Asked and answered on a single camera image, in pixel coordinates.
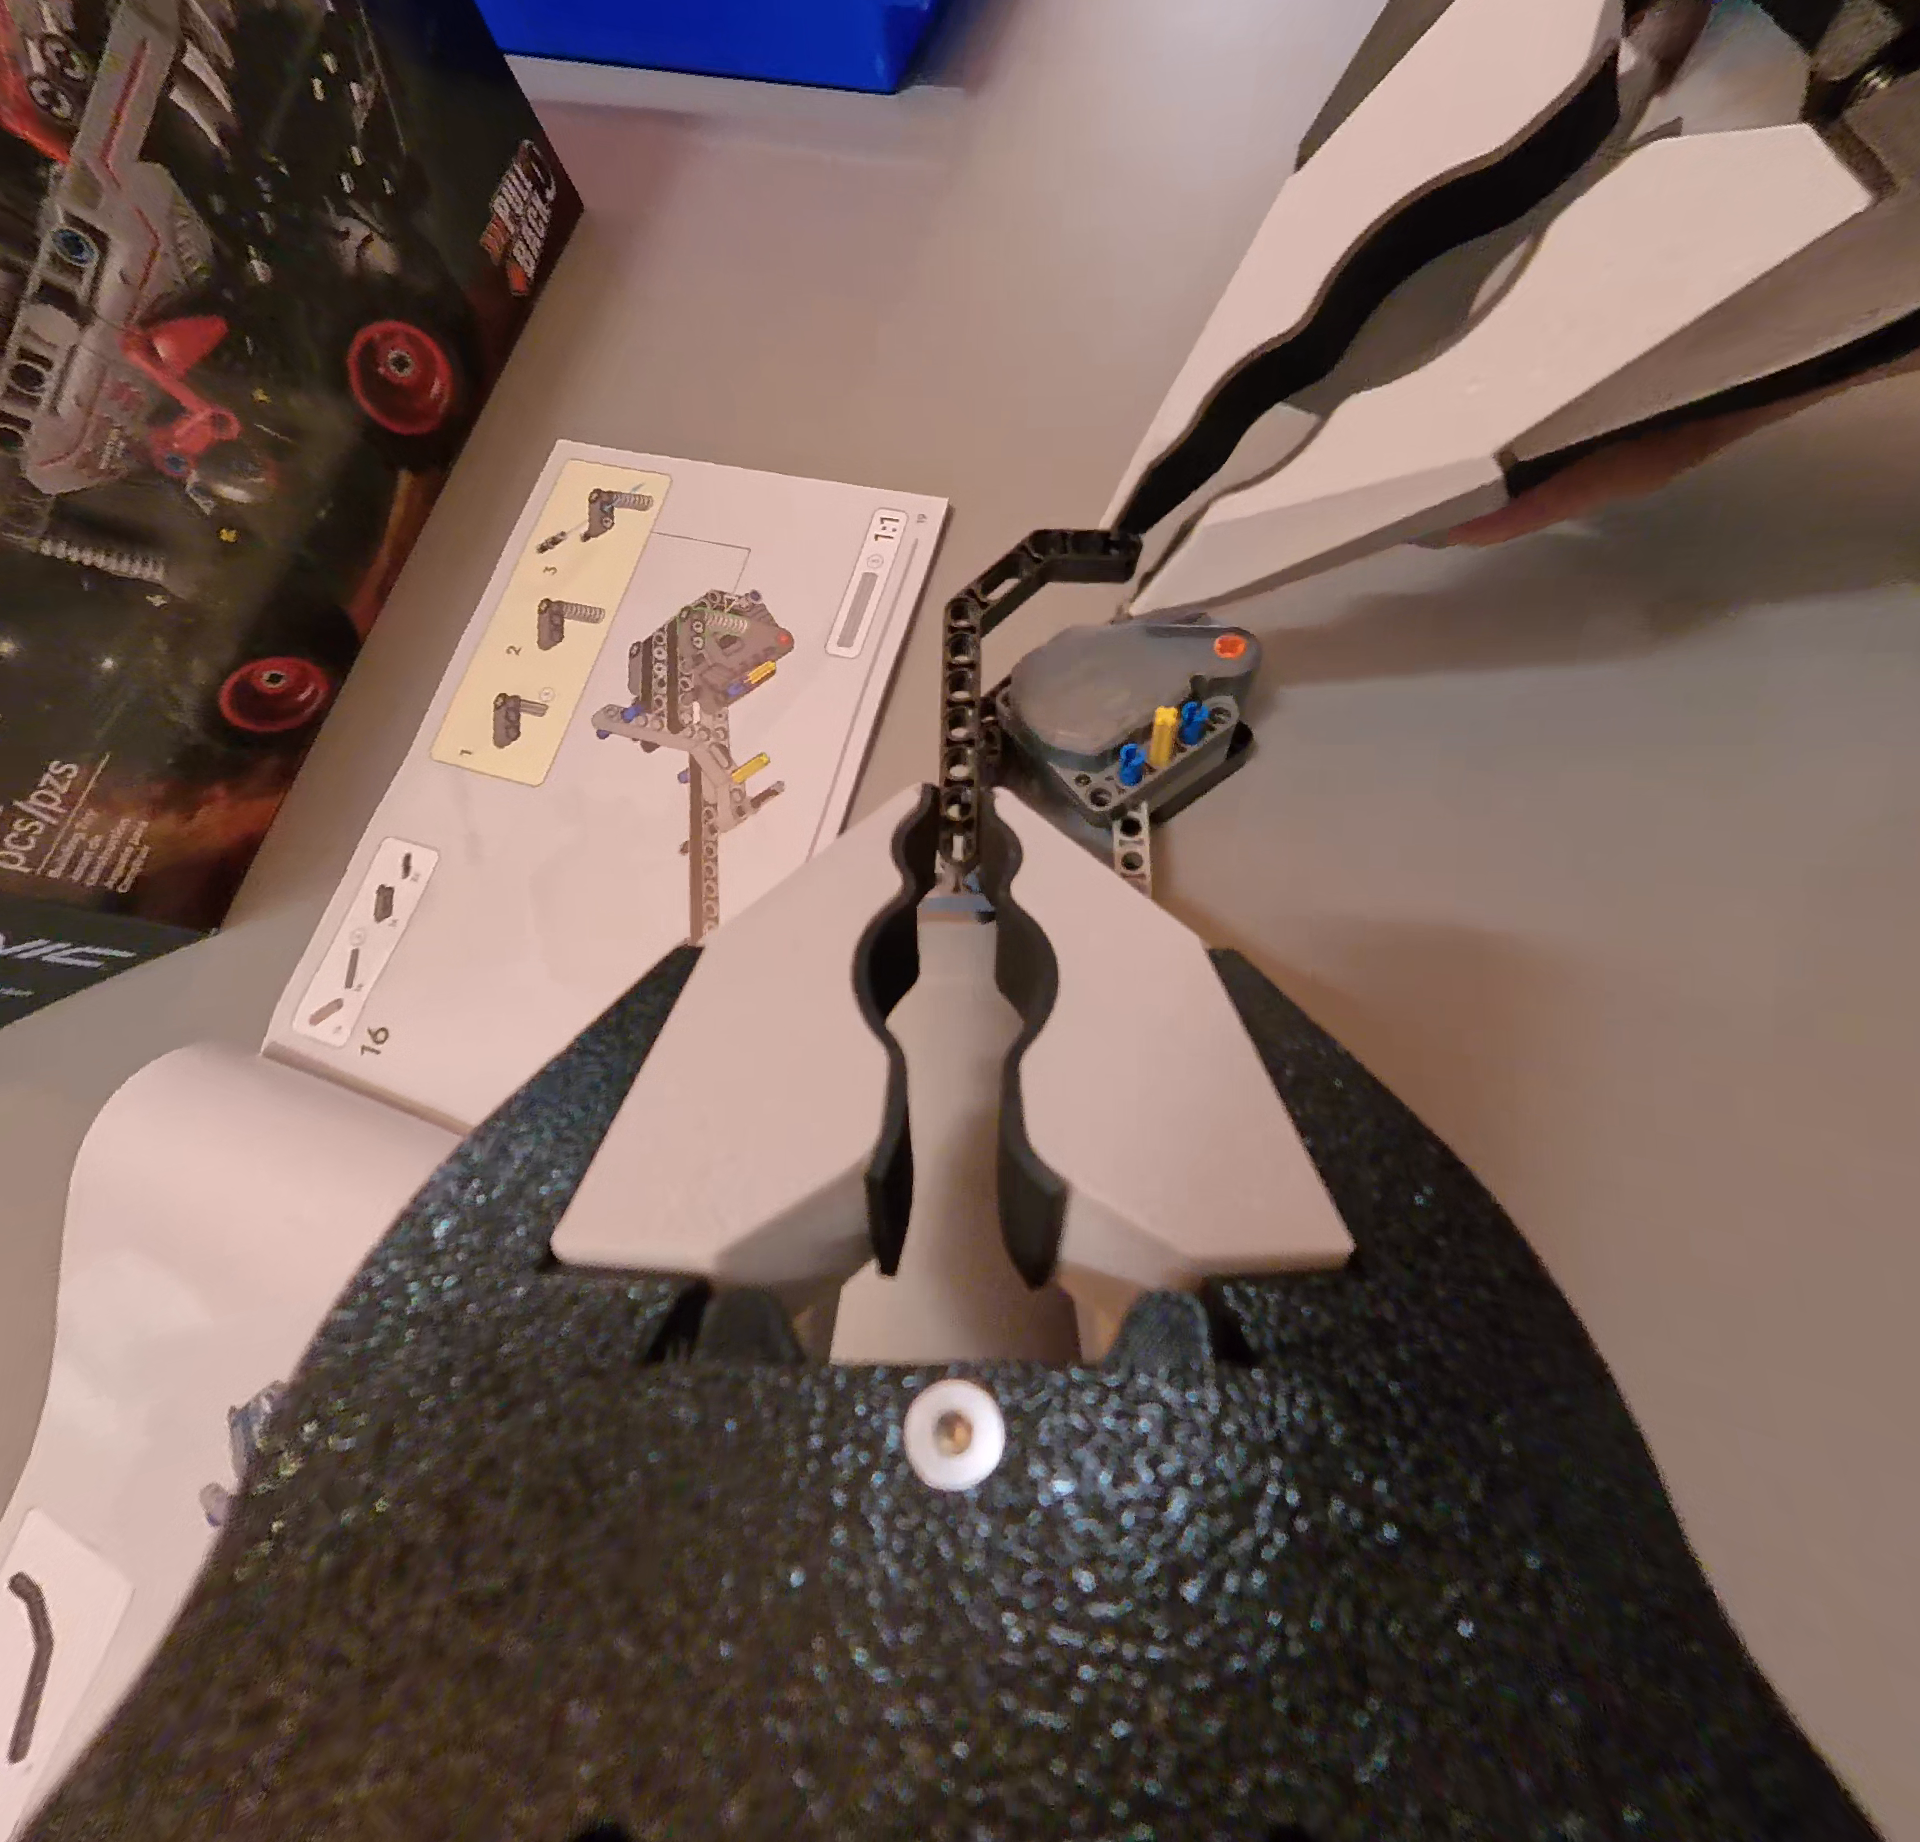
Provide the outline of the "open instruction booklet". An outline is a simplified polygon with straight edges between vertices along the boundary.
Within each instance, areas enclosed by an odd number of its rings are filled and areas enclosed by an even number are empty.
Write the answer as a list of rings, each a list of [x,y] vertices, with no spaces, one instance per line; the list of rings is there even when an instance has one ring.
[[[198,1576],[399,1206],[604,1005],[812,860],[943,496],[556,441],[255,1046],[139,1068],[67,1190],[3,1511],[3,1836]]]

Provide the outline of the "dark toy truck box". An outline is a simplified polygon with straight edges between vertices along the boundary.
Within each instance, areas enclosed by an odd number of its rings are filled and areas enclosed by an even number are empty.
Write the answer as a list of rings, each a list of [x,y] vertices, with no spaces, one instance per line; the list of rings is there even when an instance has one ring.
[[[203,940],[582,203],[473,0],[3,0],[3,1023]]]

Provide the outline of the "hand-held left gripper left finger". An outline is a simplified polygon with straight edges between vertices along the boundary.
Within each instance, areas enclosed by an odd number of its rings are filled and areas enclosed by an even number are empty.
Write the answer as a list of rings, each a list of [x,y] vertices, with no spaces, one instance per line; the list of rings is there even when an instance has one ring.
[[[565,1264],[809,1306],[893,1275],[916,1196],[888,1016],[920,972],[937,793],[907,787],[699,948],[553,1231]]]

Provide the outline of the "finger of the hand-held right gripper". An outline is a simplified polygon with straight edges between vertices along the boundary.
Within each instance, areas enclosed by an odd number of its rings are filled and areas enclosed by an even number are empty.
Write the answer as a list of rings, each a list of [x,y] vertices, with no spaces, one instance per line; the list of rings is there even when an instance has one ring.
[[[1805,125],[1629,152],[1428,365],[1343,402],[1271,477],[1218,496],[1132,616],[1220,606],[1493,509],[1502,454],[1870,207]]]
[[[1385,0],[1140,441],[1145,533],[1441,255],[1519,220],[1615,128],[1623,0]]]

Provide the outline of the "black bent toy beam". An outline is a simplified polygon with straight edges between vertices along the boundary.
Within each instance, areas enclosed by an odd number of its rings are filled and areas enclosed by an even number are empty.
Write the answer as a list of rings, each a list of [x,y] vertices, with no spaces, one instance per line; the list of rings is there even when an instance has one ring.
[[[937,860],[955,890],[976,868],[981,796],[1000,770],[995,705],[981,681],[989,629],[1052,584],[1122,584],[1142,552],[1140,533],[1039,528],[995,557],[943,606],[943,714],[937,773]]]

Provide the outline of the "grey toy brick assembly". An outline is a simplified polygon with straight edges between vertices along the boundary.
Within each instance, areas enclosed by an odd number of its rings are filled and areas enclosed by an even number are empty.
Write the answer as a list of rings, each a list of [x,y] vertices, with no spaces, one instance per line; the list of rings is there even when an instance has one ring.
[[[1207,616],[1078,623],[984,708],[984,786],[1011,792],[1140,894],[1155,832],[1254,754],[1262,637]]]

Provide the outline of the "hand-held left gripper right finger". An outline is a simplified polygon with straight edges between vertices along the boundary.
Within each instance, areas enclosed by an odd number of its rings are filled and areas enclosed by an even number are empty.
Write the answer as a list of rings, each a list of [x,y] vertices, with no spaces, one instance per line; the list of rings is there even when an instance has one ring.
[[[1122,1313],[1145,1290],[1345,1264],[1353,1235],[1203,940],[1005,792],[981,890],[1018,1016],[995,1147],[1018,1275]]]

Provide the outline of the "person's right hand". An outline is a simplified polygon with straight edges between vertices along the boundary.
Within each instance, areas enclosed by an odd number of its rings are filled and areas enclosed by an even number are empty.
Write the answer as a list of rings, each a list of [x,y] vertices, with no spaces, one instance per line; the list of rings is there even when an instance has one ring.
[[[1447,533],[1434,533],[1431,545],[1493,548],[1506,539],[1541,533],[1561,523],[1600,515],[1609,505],[1638,503],[1656,494],[1694,464],[1694,460],[1664,457],[1652,448],[1615,448],[1557,471],[1551,479],[1528,487],[1498,512],[1477,515]]]

